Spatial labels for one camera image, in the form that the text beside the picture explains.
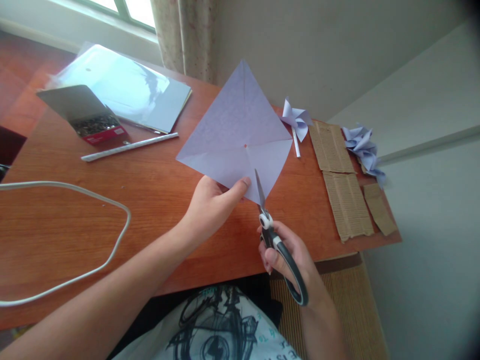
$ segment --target crumpled paper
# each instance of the crumpled paper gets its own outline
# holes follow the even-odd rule
[[[383,188],[387,176],[377,168],[380,159],[377,157],[377,145],[370,141],[372,129],[368,130],[366,127],[360,126],[354,129],[342,127],[342,130],[346,138],[346,148],[360,159],[361,164],[365,167],[365,172],[376,177],[378,185]]]
[[[285,98],[283,105],[283,115],[280,119],[295,129],[296,136],[302,142],[309,132],[309,125],[312,126],[312,118],[307,110],[293,108],[290,105],[289,97]]]

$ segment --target black and white scissor handle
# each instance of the black and white scissor handle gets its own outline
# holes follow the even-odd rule
[[[270,221],[267,224],[266,219],[267,218],[264,214],[260,214],[260,223],[262,226],[260,241],[263,240],[267,248],[274,248],[283,257],[286,264],[290,268],[293,274],[293,277],[295,278],[299,292],[297,292],[292,282],[288,280],[285,276],[283,276],[286,282],[286,286],[288,287],[288,290],[290,291],[295,301],[300,306],[306,306],[309,303],[309,293],[307,292],[307,287],[305,286],[304,278],[302,277],[302,274],[300,274],[299,267],[297,266],[297,263],[292,257],[292,254],[290,253],[290,251],[287,249],[285,244],[280,239],[280,236],[274,231],[273,226],[270,226],[271,224]]]

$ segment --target curtain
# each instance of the curtain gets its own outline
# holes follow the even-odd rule
[[[163,66],[215,82],[215,22],[220,0],[150,0]]]

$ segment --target graphic print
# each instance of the graphic print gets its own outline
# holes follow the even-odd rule
[[[247,360],[257,343],[258,321],[242,317],[237,304],[245,297],[236,287],[207,288],[191,296],[183,308],[180,330],[168,347],[175,360]]]

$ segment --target scissor blade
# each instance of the scissor blade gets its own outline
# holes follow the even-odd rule
[[[265,194],[264,190],[262,189],[262,184],[260,183],[260,177],[257,169],[255,169],[255,176],[256,176],[256,186],[258,187],[258,195],[260,196],[260,206],[262,210],[265,209]]]

